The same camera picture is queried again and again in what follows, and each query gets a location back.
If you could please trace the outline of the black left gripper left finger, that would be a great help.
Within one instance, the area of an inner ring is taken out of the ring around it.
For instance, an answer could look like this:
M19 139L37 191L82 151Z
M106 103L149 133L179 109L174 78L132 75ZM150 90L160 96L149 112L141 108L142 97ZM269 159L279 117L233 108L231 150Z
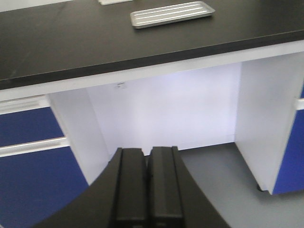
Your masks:
M142 150L118 148L103 172L82 194L34 226L147 227L146 163Z

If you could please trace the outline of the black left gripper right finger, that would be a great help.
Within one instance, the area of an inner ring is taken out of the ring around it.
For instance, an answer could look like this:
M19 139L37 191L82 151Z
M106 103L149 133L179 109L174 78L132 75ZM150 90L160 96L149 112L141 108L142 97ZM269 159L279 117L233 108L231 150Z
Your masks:
M148 159L151 228L228 228L183 162L178 148L153 147Z

